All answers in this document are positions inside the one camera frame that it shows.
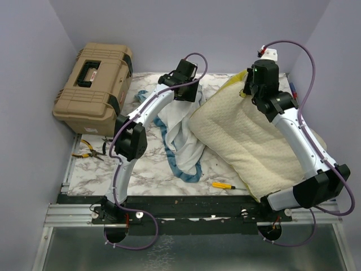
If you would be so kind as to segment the cream yellow-edged pillow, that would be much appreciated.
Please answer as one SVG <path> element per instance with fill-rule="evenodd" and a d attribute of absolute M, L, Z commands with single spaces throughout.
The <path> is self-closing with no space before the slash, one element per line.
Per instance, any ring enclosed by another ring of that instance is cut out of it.
<path fill-rule="evenodd" d="M 190 117 L 191 132 L 237 172 L 250 195 L 263 196 L 305 180 L 284 136 L 242 97 L 247 72 L 232 76 Z"/>

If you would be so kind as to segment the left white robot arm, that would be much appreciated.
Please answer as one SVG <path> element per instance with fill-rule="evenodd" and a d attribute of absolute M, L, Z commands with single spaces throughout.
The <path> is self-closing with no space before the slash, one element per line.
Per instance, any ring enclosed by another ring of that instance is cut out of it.
<path fill-rule="evenodd" d="M 146 129 L 156 115 L 174 100 L 194 102 L 199 80 L 197 65 L 181 59 L 177 68 L 162 75 L 149 96 L 127 116 L 120 115 L 109 156 L 117 160 L 108 192 L 100 202 L 101 211 L 111 222 L 120 222 L 128 213 L 121 204 L 127 198 L 127 187 L 135 163 L 147 148 Z"/>

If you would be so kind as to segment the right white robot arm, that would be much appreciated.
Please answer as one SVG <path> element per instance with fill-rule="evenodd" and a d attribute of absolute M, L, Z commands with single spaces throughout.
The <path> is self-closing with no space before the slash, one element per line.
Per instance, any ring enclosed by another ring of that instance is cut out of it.
<path fill-rule="evenodd" d="M 279 90 L 279 67 L 274 60 L 260 59 L 247 69 L 245 93 L 267 120 L 285 137 L 296 155 L 305 180 L 290 189 L 261 199 L 260 216 L 271 221 L 286 208 L 312 208 L 337 197 L 344 188 L 342 177 L 350 177 L 346 164 L 339 165 L 322 148 L 302 117 L 298 103 L 288 92 Z"/>

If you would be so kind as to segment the white blue-trimmed pillowcase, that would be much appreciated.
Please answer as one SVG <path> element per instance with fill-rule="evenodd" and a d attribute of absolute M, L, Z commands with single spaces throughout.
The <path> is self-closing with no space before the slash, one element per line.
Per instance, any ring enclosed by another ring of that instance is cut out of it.
<path fill-rule="evenodd" d="M 152 123 L 159 128 L 161 142 L 173 175 L 184 182 L 199 182 L 202 169 L 200 159 L 205 145 L 191 132 L 191 115 L 205 102 L 202 87 L 198 86 L 194 102 L 172 101 Z"/>

